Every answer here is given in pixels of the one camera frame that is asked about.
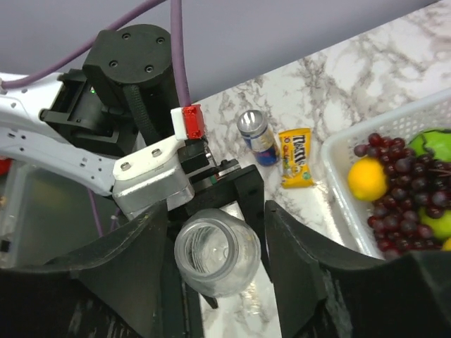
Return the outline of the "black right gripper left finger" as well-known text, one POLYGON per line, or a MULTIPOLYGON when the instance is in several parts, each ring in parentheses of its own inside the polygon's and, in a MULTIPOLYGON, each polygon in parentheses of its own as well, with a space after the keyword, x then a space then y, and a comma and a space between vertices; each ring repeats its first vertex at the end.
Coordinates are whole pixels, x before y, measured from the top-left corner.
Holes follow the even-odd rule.
POLYGON ((2 337, 157 337, 167 208, 44 265, 1 270, 2 337))

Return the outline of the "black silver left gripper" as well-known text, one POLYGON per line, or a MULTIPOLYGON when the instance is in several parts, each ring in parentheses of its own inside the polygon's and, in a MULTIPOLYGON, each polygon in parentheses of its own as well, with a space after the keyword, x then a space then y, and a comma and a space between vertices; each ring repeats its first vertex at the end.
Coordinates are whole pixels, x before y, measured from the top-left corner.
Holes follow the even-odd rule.
POLYGON ((217 165, 205 142, 205 125, 199 104, 171 110, 175 134, 114 163, 113 200, 128 220, 149 206, 165 201, 168 236, 175 239, 182 224, 206 208, 236 202, 245 222, 261 245, 261 261, 270 274, 264 225, 264 181, 255 165, 240 169, 237 160, 217 165), (218 182, 194 189, 192 184, 214 177, 218 182))

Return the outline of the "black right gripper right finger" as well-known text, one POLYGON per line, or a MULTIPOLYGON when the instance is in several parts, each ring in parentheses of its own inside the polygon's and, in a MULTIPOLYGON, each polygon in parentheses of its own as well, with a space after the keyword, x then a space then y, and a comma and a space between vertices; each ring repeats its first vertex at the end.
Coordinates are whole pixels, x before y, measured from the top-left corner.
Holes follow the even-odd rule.
POLYGON ((265 228, 284 337, 449 337, 450 253, 390 261, 348 249, 275 201, 265 228))

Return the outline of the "clear plastic bottle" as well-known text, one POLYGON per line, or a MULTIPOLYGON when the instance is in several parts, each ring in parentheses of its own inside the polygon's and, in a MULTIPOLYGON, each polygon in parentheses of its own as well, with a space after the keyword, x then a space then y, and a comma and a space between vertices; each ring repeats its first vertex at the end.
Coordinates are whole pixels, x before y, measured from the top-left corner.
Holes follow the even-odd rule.
POLYGON ((195 213, 175 240, 174 256, 195 291, 223 298, 244 291, 257 273, 261 247, 253 229, 220 209, 195 213))

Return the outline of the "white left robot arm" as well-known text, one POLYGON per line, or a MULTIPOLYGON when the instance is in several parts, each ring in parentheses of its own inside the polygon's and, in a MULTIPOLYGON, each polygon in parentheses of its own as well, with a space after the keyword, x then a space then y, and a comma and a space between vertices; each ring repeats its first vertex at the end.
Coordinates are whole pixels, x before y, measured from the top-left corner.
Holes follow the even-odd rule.
POLYGON ((178 36, 149 24, 101 31, 81 69, 4 75, 1 154, 111 197, 131 219, 165 201, 176 216, 231 201, 265 240, 263 180, 208 156, 198 105, 180 103, 178 36))

